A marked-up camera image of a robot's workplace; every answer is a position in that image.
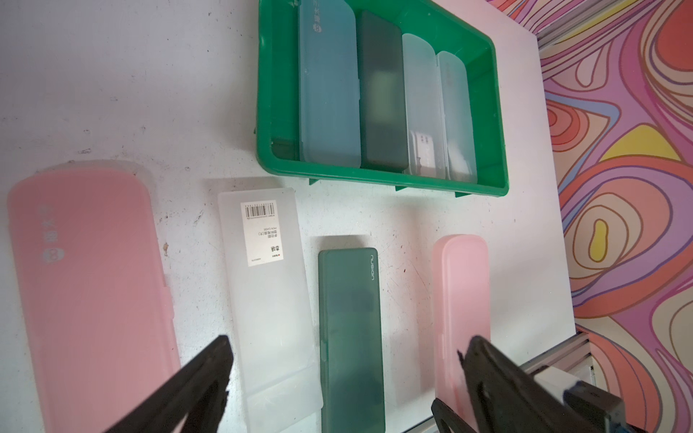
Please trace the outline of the green plastic storage tray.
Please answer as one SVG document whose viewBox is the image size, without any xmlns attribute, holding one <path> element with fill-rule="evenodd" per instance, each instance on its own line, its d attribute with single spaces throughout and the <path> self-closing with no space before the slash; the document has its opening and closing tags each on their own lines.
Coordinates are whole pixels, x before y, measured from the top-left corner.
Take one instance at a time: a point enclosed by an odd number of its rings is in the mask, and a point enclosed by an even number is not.
<svg viewBox="0 0 693 433">
<path fill-rule="evenodd" d="M 341 180 L 395 189 L 449 191 L 462 197 L 503 197 L 510 187 L 496 47 L 485 33 L 433 1 L 350 1 L 353 14 L 363 11 L 394 23 L 406 34 L 429 43 L 435 52 L 456 55 L 466 66 L 476 147 L 476 183 L 437 180 L 303 162 L 300 158 L 299 4 L 262 1 L 258 5 L 258 89 L 256 153 L 274 175 Z"/>
</svg>

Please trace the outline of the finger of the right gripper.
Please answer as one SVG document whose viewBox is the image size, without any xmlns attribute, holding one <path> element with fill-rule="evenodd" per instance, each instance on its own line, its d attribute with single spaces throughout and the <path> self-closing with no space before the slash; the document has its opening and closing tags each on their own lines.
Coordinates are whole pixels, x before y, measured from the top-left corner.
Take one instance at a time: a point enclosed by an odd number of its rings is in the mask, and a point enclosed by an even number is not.
<svg viewBox="0 0 693 433">
<path fill-rule="evenodd" d="M 476 433 L 465 420 L 439 398 L 431 404 L 431 412 L 440 433 Z"/>
</svg>

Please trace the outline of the clear rectangular pencil case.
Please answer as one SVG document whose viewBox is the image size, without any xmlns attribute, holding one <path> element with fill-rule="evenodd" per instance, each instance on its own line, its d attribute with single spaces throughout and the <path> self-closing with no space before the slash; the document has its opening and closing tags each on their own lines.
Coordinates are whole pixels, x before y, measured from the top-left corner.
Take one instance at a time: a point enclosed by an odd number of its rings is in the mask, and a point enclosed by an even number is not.
<svg viewBox="0 0 693 433">
<path fill-rule="evenodd" d="M 223 192 L 218 209 L 247 429 L 280 432 L 323 405 L 295 192 Z"/>
</svg>

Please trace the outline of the translucent white pencil case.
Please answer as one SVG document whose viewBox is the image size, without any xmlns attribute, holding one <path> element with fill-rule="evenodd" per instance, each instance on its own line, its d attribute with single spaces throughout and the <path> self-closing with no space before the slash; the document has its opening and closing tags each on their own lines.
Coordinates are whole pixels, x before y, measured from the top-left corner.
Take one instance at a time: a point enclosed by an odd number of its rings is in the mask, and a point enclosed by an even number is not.
<svg viewBox="0 0 693 433">
<path fill-rule="evenodd" d="M 436 53 L 414 34 L 402 36 L 410 173 L 445 179 L 444 123 Z"/>
<path fill-rule="evenodd" d="M 451 180 L 476 184 L 476 147 L 473 133 L 467 69 L 450 52 L 439 52 L 448 172 Z"/>
</svg>

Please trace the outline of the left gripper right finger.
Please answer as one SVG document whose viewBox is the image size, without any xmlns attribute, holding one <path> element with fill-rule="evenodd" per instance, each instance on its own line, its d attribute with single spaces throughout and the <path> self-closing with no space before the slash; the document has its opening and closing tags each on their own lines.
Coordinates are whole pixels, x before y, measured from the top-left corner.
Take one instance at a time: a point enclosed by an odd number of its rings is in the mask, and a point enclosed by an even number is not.
<svg viewBox="0 0 693 433">
<path fill-rule="evenodd" d="M 480 432 L 594 432 L 488 340 L 458 355 Z"/>
</svg>

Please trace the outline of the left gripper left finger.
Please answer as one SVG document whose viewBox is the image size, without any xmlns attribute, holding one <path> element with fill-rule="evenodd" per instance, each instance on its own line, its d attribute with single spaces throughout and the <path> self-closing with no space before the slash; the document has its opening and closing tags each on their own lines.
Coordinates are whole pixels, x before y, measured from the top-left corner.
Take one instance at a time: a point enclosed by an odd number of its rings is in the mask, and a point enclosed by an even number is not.
<svg viewBox="0 0 693 433">
<path fill-rule="evenodd" d="M 109 431 L 218 431 L 233 364 L 230 340 L 220 335 Z"/>
</svg>

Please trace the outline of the dark green translucent pencil case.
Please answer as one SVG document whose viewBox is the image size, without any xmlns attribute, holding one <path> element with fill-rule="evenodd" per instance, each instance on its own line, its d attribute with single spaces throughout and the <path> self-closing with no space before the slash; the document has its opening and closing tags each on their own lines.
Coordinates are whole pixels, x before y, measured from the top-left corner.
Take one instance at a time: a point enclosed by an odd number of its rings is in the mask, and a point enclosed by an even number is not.
<svg viewBox="0 0 693 433">
<path fill-rule="evenodd" d="M 357 16 L 362 166 L 409 167 L 402 31 L 369 11 Z"/>
</svg>

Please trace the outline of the teal pencil case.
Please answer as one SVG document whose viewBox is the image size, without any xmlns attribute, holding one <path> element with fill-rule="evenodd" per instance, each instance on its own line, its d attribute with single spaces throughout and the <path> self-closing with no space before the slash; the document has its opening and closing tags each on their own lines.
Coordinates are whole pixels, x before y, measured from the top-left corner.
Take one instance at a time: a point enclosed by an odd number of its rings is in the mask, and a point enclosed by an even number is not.
<svg viewBox="0 0 693 433">
<path fill-rule="evenodd" d="M 361 165 L 357 25 L 344 1 L 299 6 L 300 143 L 305 162 Z"/>
</svg>

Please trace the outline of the pink pencil case with sticker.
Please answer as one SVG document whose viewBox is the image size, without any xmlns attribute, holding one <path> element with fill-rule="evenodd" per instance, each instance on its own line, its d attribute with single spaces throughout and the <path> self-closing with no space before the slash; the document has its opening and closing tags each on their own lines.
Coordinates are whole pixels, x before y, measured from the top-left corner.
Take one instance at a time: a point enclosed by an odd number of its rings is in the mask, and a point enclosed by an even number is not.
<svg viewBox="0 0 693 433">
<path fill-rule="evenodd" d="M 435 395 L 477 429 L 458 355 L 475 336 L 491 337 L 487 243 L 480 236 L 444 236 L 432 257 Z"/>
</svg>

